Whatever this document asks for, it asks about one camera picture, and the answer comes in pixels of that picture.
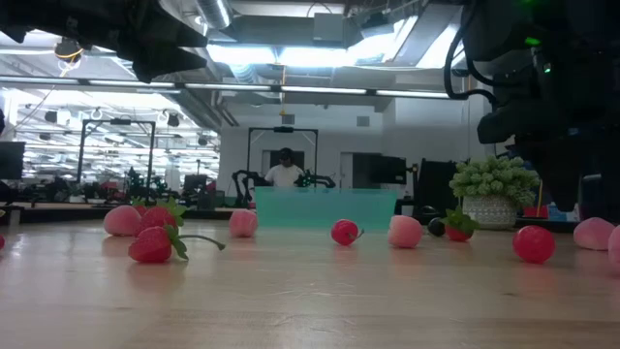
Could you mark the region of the green plant in white pot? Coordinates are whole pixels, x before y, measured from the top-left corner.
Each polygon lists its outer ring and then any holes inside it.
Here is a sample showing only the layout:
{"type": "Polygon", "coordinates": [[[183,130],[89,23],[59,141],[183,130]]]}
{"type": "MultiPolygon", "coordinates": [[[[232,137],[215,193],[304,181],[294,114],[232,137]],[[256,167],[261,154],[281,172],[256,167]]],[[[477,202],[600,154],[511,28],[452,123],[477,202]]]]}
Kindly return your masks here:
{"type": "Polygon", "coordinates": [[[463,212],[489,230],[511,228],[517,214],[534,204],[539,185],[522,158],[507,156],[457,163],[449,182],[463,212]]]}

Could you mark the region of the grey ceiling box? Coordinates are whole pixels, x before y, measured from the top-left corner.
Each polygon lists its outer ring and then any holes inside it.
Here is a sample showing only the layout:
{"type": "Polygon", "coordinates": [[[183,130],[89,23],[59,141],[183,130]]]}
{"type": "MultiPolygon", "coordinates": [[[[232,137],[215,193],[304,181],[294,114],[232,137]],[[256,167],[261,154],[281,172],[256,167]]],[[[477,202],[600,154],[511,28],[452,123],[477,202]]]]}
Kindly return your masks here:
{"type": "Polygon", "coordinates": [[[340,45],[344,38],[344,18],[340,14],[314,13],[313,41],[340,45]]]}

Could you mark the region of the blue box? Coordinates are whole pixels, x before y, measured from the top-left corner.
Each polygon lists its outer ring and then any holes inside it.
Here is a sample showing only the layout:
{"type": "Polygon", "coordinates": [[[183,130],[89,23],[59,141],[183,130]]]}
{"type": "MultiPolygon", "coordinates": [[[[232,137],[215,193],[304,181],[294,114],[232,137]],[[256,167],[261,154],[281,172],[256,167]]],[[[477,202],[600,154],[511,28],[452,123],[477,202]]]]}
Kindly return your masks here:
{"type": "Polygon", "coordinates": [[[555,203],[551,203],[548,207],[548,219],[558,222],[579,222],[579,209],[578,204],[575,204],[570,211],[562,211],[555,203]]]}

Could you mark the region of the round red toy fruit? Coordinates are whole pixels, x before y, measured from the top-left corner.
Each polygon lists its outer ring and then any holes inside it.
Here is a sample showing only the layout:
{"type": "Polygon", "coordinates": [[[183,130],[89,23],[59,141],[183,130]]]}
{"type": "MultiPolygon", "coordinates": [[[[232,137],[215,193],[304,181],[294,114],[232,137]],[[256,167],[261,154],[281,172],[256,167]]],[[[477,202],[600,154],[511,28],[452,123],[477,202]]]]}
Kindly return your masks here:
{"type": "Polygon", "coordinates": [[[525,226],[512,239],[514,253],[527,263],[543,264],[552,257],[555,248],[552,233],[540,226],[525,226]]]}

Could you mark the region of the black metal frame rig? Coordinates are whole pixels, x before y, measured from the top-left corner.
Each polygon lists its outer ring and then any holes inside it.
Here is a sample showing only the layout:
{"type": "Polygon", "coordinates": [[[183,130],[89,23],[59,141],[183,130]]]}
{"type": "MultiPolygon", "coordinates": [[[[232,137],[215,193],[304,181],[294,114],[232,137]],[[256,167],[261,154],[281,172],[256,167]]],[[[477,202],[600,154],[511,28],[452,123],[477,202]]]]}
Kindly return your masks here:
{"type": "Polygon", "coordinates": [[[80,130],[80,143],[78,146],[78,161],[77,161],[77,183],[81,184],[82,180],[82,168],[83,168],[83,155],[85,150],[85,141],[92,134],[95,133],[98,128],[103,124],[110,124],[115,126],[131,126],[132,124],[139,125],[149,125],[151,130],[147,133],[147,136],[150,137],[150,144],[148,148],[148,164],[147,164],[147,177],[145,182],[145,202],[148,204],[150,201],[150,184],[151,184],[151,172],[153,166],[153,157],[154,157],[154,145],[155,145],[155,133],[156,133],[156,123],[154,121],[141,121],[136,120],[133,121],[127,118],[113,118],[108,120],[103,119],[83,119],[82,126],[80,130]]]}
{"type": "MultiPolygon", "coordinates": [[[[248,130],[246,171],[250,171],[250,158],[251,158],[251,149],[252,149],[252,144],[253,144],[252,135],[255,131],[272,131],[273,133],[280,133],[280,134],[299,133],[302,136],[306,136],[307,133],[312,133],[314,135],[314,140],[311,141],[311,144],[314,145],[314,155],[318,156],[319,131],[317,129],[296,129],[294,127],[288,127],[288,126],[277,126],[277,127],[272,127],[272,128],[251,127],[248,130]]],[[[277,162],[275,163],[274,166],[279,164],[279,151],[281,149],[275,152],[277,162]]]]}

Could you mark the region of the red toy cherry with stem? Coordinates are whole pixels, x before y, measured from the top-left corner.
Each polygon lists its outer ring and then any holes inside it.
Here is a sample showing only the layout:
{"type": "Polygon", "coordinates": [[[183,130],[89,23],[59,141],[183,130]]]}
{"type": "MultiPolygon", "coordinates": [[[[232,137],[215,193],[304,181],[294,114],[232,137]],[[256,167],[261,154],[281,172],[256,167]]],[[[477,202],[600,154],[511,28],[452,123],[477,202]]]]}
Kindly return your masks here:
{"type": "Polygon", "coordinates": [[[332,226],[330,235],[331,238],[342,246],[349,246],[353,244],[364,234],[364,230],[361,229],[354,221],[348,219],[340,219],[332,226]]]}

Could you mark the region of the silver ventilation duct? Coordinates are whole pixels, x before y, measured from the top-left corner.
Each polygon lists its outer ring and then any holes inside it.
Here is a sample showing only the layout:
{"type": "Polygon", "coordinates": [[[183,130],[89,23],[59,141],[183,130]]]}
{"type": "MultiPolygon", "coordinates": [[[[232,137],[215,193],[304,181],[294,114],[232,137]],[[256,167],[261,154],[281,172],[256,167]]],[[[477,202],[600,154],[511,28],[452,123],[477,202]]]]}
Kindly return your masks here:
{"type": "Polygon", "coordinates": [[[229,0],[195,0],[198,11],[209,29],[225,29],[233,22],[229,0]]]}

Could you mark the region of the black monitor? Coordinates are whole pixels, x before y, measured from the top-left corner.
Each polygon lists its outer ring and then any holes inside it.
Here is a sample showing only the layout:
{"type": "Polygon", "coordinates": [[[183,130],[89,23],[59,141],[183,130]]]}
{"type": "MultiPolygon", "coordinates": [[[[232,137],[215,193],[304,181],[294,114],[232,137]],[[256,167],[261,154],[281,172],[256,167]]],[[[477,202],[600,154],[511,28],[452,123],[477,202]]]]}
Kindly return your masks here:
{"type": "Polygon", "coordinates": [[[0,179],[22,178],[24,142],[0,142],[0,179]]]}

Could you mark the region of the person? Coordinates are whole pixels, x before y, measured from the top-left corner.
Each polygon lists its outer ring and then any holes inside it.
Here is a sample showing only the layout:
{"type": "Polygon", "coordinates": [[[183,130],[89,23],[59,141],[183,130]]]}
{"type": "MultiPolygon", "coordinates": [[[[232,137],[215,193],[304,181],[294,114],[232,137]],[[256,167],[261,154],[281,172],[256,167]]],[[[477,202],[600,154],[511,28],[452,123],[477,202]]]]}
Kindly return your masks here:
{"type": "Polygon", "coordinates": [[[279,164],[272,167],[264,177],[274,187],[295,187],[295,182],[303,175],[303,170],[294,162],[294,153],[284,147],[279,151],[279,164]]]}

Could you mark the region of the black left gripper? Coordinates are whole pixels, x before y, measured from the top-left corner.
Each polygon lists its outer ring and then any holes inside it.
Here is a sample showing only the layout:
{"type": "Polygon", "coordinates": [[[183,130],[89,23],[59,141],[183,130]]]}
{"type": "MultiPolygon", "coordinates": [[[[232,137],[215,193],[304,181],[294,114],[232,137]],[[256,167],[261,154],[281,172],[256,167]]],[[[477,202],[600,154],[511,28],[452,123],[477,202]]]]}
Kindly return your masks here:
{"type": "Polygon", "coordinates": [[[182,48],[204,48],[207,38],[171,16],[159,0],[52,0],[47,31],[116,51],[144,42],[179,47],[144,50],[134,57],[132,69],[145,83],[206,66],[204,58],[182,48]]]}

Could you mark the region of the teal translucent tupperware box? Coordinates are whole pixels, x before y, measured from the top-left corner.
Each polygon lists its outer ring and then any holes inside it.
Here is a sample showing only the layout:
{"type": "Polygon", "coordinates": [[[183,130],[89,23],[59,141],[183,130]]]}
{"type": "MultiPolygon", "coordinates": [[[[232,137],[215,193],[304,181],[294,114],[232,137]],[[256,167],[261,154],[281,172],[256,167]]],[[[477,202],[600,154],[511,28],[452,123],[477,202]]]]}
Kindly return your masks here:
{"type": "Polygon", "coordinates": [[[256,212],[262,228],[330,229],[348,219],[364,230],[383,231],[397,193],[386,189],[259,187],[256,212]]]}

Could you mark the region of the long LED light bar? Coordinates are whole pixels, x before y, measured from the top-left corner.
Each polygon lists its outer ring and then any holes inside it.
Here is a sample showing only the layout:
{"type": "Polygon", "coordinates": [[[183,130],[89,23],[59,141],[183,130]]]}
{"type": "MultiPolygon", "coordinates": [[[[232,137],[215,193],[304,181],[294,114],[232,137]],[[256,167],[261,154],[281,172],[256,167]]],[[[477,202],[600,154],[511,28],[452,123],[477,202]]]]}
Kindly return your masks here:
{"type": "Polygon", "coordinates": [[[317,87],[297,85],[272,84],[240,84],[222,82],[168,82],[153,81],[150,83],[137,80],[118,79],[71,79],[71,78],[41,78],[24,76],[0,76],[0,84],[16,85],[52,85],[52,86],[80,86],[126,88],[135,90],[180,91],[180,90],[213,90],[230,92],[273,92],[273,93],[313,93],[325,95],[347,95],[364,97],[389,97],[411,99],[447,99],[445,92],[394,90],[372,88],[347,87],[317,87]]]}

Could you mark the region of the black panel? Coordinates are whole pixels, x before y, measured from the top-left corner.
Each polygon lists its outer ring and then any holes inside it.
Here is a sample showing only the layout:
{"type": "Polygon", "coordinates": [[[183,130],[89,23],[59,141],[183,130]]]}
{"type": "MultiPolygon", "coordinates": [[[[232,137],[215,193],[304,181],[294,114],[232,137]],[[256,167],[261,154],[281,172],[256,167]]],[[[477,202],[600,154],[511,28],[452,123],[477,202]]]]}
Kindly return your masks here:
{"type": "Polygon", "coordinates": [[[422,159],[417,192],[421,214],[444,217],[448,209],[457,207],[458,199],[450,188],[450,181],[455,174],[455,162],[422,159]]]}

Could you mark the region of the pink toy peach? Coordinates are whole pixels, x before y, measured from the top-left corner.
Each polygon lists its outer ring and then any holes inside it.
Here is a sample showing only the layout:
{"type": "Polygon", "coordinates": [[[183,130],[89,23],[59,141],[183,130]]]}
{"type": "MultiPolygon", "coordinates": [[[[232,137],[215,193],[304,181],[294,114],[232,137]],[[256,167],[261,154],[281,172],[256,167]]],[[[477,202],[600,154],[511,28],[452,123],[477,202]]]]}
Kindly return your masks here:
{"type": "Polygon", "coordinates": [[[620,273],[620,225],[616,226],[609,236],[607,257],[611,267],[620,273]]]}
{"type": "Polygon", "coordinates": [[[394,215],[389,222],[387,240],[388,243],[397,248],[415,248],[423,235],[423,228],[417,219],[394,215]]]}
{"type": "Polygon", "coordinates": [[[104,218],[104,230],[111,236],[132,237],[139,227],[141,216],[133,206],[118,206],[104,218]]]}
{"type": "Polygon", "coordinates": [[[233,238],[253,238],[258,226],[258,215],[249,209],[235,210],[229,220],[229,232],[233,238]]]}
{"type": "Polygon", "coordinates": [[[591,217],[581,221],[573,230],[577,246],[596,251],[607,251],[608,241],[615,226],[608,221],[591,217]]]}

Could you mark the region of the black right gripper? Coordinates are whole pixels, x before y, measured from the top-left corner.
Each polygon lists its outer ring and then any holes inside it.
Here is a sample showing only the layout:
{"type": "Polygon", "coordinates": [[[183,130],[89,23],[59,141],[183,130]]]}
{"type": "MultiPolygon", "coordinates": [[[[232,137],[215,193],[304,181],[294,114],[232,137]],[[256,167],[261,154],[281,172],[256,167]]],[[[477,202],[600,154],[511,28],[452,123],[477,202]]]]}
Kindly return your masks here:
{"type": "Polygon", "coordinates": [[[583,178],[598,175],[591,205],[620,213],[620,89],[614,73],[606,62],[541,65],[540,96],[483,116],[480,143],[515,136],[516,152],[532,164],[559,210],[581,203],[583,178]]]}

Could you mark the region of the red toy strawberry long stem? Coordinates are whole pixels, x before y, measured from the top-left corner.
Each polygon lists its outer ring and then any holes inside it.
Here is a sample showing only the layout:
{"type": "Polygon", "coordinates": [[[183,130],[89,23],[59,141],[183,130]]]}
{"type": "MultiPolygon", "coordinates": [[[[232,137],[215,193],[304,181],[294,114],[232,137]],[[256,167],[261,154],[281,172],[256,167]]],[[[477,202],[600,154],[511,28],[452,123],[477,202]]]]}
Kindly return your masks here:
{"type": "Polygon", "coordinates": [[[147,228],[140,232],[128,247],[128,256],[139,263],[161,264],[168,261],[172,252],[185,261],[189,260],[188,248],[184,239],[197,238],[213,243],[220,251],[226,245],[213,238],[201,235],[181,235],[172,225],[147,228]]]}

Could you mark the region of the dark wall screen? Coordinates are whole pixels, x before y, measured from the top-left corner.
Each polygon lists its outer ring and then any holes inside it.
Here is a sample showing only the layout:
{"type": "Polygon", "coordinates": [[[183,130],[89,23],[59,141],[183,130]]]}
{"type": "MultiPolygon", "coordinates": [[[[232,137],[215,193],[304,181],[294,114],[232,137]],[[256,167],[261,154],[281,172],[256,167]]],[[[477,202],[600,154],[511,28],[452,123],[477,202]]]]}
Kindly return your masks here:
{"type": "Polygon", "coordinates": [[[407,165],[404,158],[379,154],[353,154],[353,186],[378,188],[381,184],[407,183],[407,165]]]}

